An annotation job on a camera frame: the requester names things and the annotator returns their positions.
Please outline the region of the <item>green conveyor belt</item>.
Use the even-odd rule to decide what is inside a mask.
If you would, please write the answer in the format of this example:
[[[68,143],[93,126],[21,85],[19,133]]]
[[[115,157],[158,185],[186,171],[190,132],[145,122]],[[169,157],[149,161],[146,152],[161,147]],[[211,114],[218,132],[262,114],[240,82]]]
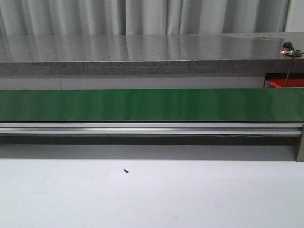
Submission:
[[[302,122],[304,91],[281,89],[3,90],[3,122]]]

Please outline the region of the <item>grey stone counter shelf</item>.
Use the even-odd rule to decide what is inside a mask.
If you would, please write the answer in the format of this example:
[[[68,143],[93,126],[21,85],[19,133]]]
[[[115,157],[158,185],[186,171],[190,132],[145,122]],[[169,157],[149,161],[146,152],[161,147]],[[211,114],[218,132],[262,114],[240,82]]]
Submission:
[[[185,35],[1,36],[0,73],[144,75],[284,73],[284,42],[304,48],[302,32]]]

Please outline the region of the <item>red plastic tray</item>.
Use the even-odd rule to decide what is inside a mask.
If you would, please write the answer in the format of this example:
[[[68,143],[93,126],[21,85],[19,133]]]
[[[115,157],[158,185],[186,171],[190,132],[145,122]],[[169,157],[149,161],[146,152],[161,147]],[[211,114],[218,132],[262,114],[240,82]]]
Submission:
[[[274,88],[299,88],[304,86],[303,79],[291,79],[291,80],[283,80],[283,79],[273,79],[269,81],[270,85]]]

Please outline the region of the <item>black sensor module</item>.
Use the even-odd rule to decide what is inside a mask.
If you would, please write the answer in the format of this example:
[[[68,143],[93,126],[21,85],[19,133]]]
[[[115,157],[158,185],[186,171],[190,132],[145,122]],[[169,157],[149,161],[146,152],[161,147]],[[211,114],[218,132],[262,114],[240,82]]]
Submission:
[[[284,42],[283,43],[283,48],[284,49],[294,49],[293,44],[291,42]]]

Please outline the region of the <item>small green circuit board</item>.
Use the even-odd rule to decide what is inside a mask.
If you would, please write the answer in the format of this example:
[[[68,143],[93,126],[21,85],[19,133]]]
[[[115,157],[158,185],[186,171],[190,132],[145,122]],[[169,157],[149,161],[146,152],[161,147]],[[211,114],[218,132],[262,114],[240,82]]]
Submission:
[[[303,55],[304,53],[300,50],[295,50],[295,49],[291,49],[291,48],[283,48],[281,51],[280,51],[281,54],[283,55],[288,55],[288,56],[301,56]]]

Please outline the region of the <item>grey pleated curtain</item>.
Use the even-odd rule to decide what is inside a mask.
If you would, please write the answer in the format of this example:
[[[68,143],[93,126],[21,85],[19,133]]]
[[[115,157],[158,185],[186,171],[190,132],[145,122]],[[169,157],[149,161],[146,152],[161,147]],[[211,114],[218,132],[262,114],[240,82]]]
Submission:
[[[1,35],[283,32],[287,0],[3,0]]]

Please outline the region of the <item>aluminium conveyor frame rail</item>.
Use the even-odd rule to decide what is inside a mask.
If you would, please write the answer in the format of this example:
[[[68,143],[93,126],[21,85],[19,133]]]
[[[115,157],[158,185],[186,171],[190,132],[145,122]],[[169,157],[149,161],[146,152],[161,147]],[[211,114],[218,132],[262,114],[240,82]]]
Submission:
[[[304,160],[301,123],[3,123],[21,159]]]

